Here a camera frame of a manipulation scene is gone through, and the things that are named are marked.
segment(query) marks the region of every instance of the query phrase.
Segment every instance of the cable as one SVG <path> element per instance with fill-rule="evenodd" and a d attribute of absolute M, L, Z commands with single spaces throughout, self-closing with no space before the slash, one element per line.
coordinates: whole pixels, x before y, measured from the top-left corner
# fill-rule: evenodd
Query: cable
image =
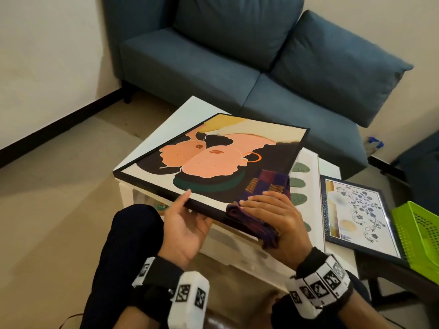
<path fill-rule="evenodd" d="M 71 318 L 74 318 L 75 316 L 80 316 L 80 315 L 84 315 L 84 313 L 78 313 L 78 314 L 75 314 L 75 315 L 70 315 L 67 319 L 65 319 L 65 321 L 62 323 L 62 325 L 58 329 L 61 329 L 64 326 L 64 324 L 67 322 L 67 320 L 69 320 Z"/>
<path fill-rule="evenodd" d="M 406 329 L 405 327 L 403 327 L 402 325 L 400 325 L 399 323 L 396 323 L 395 321 L 392 321 L 391 319 L 387 318 L 386 316 L 384 316 L 384 318 L 389 321 L 392 322 L 393 324 L 396 324 L 398 327 L 402 328 L 402 329 Z"/>

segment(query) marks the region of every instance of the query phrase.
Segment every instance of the green mesh basket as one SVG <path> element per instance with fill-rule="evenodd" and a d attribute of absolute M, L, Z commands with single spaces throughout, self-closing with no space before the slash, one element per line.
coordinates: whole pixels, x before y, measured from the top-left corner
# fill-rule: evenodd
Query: green mesh basket
<path fill-rule="evenodd" d="M 411 201 L 392 216 L 410 267 L 439 284 L 439 217 Z"/>

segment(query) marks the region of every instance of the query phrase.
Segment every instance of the left hand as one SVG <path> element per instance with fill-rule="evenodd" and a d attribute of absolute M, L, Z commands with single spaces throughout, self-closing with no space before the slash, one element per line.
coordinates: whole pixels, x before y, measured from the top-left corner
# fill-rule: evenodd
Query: left hand
<path fill-rule="evenodd" d="M 189 212 L 184 207 L 189 196 L 190 189 L 165 211 L 163 244 L 157 254 L 183 270 L 200 251 L 213 223 L 211 218 L 195 211 Z"/>

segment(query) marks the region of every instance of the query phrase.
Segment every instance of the wall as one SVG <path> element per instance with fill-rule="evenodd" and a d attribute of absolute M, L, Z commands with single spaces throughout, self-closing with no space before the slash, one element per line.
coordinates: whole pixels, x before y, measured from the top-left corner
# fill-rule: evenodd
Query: wall
<path fill-rule="evenodd" d="M 439 130 L 439 0 L 305 0 L 326 19 L 412 63 L 362 136 L 384 141 L 375 154 L 392 161 Z"/>
<path fill-rule="evenodd" d="M 1 0 L 0 149 L 118 87 L 100 0 Z"/>

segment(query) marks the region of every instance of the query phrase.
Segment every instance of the purple cloth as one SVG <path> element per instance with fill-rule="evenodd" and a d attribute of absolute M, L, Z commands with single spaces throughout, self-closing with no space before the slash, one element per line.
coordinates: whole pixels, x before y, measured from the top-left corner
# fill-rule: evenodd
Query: purple cloth
<path fill-rule="evenodd" d="M 258 172 L 247 185 L 241 197 L 232 204 L 227 205 L 226 212 L 233 219 L 247 226 L 255 235 L 264 241 L 263 248 L 277 248 L 277 231 L 270 224 L 252 215 L 249 215 L 239 205 L 240 200 L 247 200 L 249 196 L 262 195 L 262 192 L 275 191 L 290 195 L 290 178 L 288 175 L 273 171 L 262 170 Z"/>

